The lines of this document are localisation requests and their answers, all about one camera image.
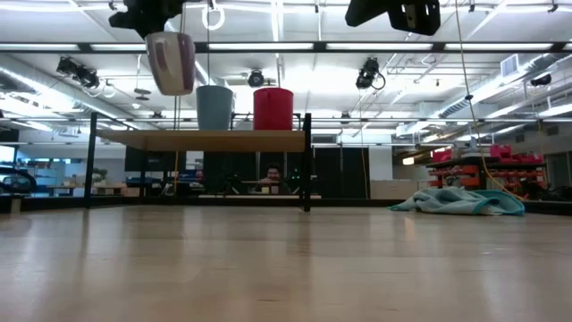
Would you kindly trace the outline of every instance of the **wooden shelf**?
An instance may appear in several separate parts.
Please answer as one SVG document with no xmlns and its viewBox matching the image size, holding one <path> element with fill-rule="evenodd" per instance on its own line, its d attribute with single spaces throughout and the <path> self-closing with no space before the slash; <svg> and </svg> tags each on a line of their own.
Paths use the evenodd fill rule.
<svg viewBox="0 0 572 322">
<path fill-rule="evenodd" d="M 303 152 L 303 131 L 111 131 L 97 136 L 147 151 Z"/>
</svg>

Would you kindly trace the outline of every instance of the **red bucket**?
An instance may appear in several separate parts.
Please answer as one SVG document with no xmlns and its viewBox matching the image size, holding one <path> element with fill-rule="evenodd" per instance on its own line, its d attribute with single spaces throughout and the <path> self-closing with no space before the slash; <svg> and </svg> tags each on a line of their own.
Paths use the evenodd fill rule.
<svg viewBox="0 0 572 322">
<path fill-rule="evenodd" d="M 294 93 L 287 89 L 254 92 L 254 130 L 292 130 Z"/>
</svg>

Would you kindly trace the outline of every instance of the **wooden floor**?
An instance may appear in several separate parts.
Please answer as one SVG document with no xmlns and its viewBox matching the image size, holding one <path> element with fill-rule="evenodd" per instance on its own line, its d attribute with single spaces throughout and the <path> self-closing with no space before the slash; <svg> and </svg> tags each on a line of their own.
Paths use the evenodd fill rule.
<svg viewBox="0 0 572 322">
<path fill-rule="evenodd" d="M 0 321 L 570 321 L 572 217 L 128 207 L 0 218 Z"/>
</svg>

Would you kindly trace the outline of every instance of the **person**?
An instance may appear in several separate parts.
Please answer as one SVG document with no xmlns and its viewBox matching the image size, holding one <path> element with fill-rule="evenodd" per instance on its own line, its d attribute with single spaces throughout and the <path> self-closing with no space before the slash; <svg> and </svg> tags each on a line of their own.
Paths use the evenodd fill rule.
<svg viewBox="0 0 572 322">
<path fill-rule="evenodd" d="M 276 163 L 271 163 L 266 166 L 266 177 L 260 180 L 257 191 L 262 190 L 263 186 L 278 186 L 278 194 L 291 194 L 290 188 L 288 188 L 286 182 L 282 180 L 281 168 Z"/>
</svg>

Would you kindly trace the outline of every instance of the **blue cloth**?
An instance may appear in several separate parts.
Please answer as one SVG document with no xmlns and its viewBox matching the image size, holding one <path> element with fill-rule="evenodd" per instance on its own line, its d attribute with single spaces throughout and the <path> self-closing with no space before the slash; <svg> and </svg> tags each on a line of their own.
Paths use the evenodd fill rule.
<svg viewBox="0 0 572 322">
<path fill-rule="evenodd" d="M 390 210 L 420 210 L 435 214 L 523 216 L 525 206 L 503 191 L 465 191 L 458 187 L 427 188 Z"/>
</svg>

